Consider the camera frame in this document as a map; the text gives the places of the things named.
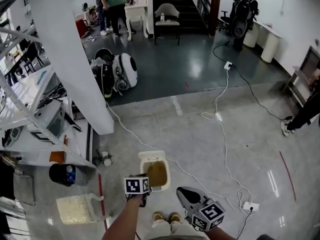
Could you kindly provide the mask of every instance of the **red tape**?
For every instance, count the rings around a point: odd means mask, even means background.
[[[279,151],[279,153],[280,153],[280,156],[281,156],[282,161],[283,161],[283,163],[284,163],[284,166],[285,166],[285,168],[286,168],[286,172],[287,172],[287,173],[288,173],[288,175],[289,175],[289,179],[290,179],[290,183],[291,183],[291,187],[292,187],[292,191],[293,191],[293,196],[294,196],[294,201],[295,201],[295,202],[297,202],[297,199],[296,199],[296,192],[295,192],[294,184],[292,183],[291,176],[290,176],[290,172],[289,172],[289,170],[288,170],[288,167],[287,167],[286,161],[285,161],[285,159],[284,159],[284,157],[283,157],[283,155],[282,155],[281,151]]]
[[[104,192],[102,190],[102,182],[101,182],[101,174],[100,173],[98,174],[98,182],[99,182],[99,194],[100,194],[100,197],[102,197],[104,195]],[[103,200],[101,201],[101,210],[102,210],[102,216],[105,216],[106,211],[105,211],[105,203]],[[108,229],[107,221],[104,220],[103,223],[104,223],[105,231],[107,231],[107,229]]]

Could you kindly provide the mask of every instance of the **tile floor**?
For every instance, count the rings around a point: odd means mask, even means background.
[[[256,84],[253,91],[270,112],[279,117],[297,111],[292,100],[279,92],[279,84]],[[172,97],[135,102],[113,109],[119,113],[123,124],[145,143],[164,150],[166,155],[178,160],[189,173],[197,176],[210,191],[229,198],[237,206],[237,191],[241,188],[230,179],[224,167],[224,136],[215,120],[201,117],[202,112],[214,113],[213,101],[222,90],[178,95],[181,112],[177,113]],[[277,240],[311,240],[317,233],[312,228],[320,222],[320,129],[318,122],[304,125],[295,134],[284,137],[280,122],[258,106],[247,86],[228,88],[218,101],[218,110],[227,136],[227,165],[232,175],[249,188],[253,202],[259,203],[257,214],[249,217],[240,240],[255,240],[268,234]],[[125,204],[123,178],[138,174],[138,153],[148,151],[132,135],[115,122],[114,134],[100,136],[100,150],[109,151],[114,164],[98,168],[102,175],[103,194],[107,213],[117,216]],[[296,201],[282,152],[295,188]],[[171,186],[163,192],[153,193],[138,216],[137,232],[143,239],[152,225],[153,212],[160,210],[184,214],[176,196],[176,188],[200,188],[190,176],[169,162]],[[64,187],[50,181],[48,168],[33,167],[36,188],[36,207],[24,206],[31,239],[33,240],[87,240],[101,239],[104,225],[63,225],[59,218],[56,199],[82,193],[99,194],[97,173],[89,170],[86,187]],[[30,198],[28,185],[18,182],[17,198]],[[243,190],[243,200],[249,194]],[[227,202],[211,195],[226,209],[221,228],[237,237],[243,227],[245,215],[233,210]]]
[[[128,41],[127,30],[120,30],[122,36],[115,37],[113,32],[101,36],[99,27],[95,27],[92,36],[95,41],[82,39],[88,60],[95,57],[101,48],[110,49],[115,55],[128,53],[136,63],[138,83],[124,92],[123,96],[114,93],[109,103],[111,106],[131,102],[151,100],[173,95],[202,92],[225,86],[225,62],[216,58],[212,51],[217,45],[225,44],[230,39],[222,33],[215,38],[200,34],[181,35],[180,45],[175,37],[165,35],[157,45],[154,39],[143,36],[139,23],[133,23],[137,30]],[[287,81],[288,76],[275,64],[264,63],[255,49],[243,48],[242,52],[232,49],[232,43],[219,47],[215,53],[237,65],[240,72],[251,84],[264,84]],[[229,86],[245,86],[246,83],[237,72],[231,72]]]

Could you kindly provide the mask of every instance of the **brown liquid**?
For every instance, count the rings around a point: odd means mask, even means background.
[[[152,162],[146,175],[149,177],[150,187],[161,187],[167,183],[167,171],[162,161]]]

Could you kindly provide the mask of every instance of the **wrist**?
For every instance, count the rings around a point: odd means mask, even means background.
[[[142,195],[136,195],[130,198],[127,202],[128,205],[140,206],[142,200]]]

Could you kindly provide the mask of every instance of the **black pants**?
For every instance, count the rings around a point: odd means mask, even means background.
[[[98,17],[99,17],[100,31],[104,30],[105,26],[107,28],[110,28],[110,25],[111,25],[110,13],[108,11],[105,11],[102,5],[98,7]]]
[[[295,118],[288,124],[287,130],[300,129],[310,119],[320,113],[320,92],[313,93]]]
[[[251,22],[248,22],[246,25],[246,29],[244,31],[244,34],[241,38],[235,38],[233,41],[233,48],[236,49],[237,51],[241,51],[242,50],[242,45],[244,44],[244,40],[246,37],[247,32],[249,31],[251,26]]]
[[[111,25],[113,28],[113,32],[115,34],[119,34],[119,29],[118,29],[118,19],[121,18],[126,29],[127,27],[127,17],[126,17],[126,11],[125,11],[125,4],[119,4],[116,6],[112,6],[109,8],[110,14],[111,14]]]

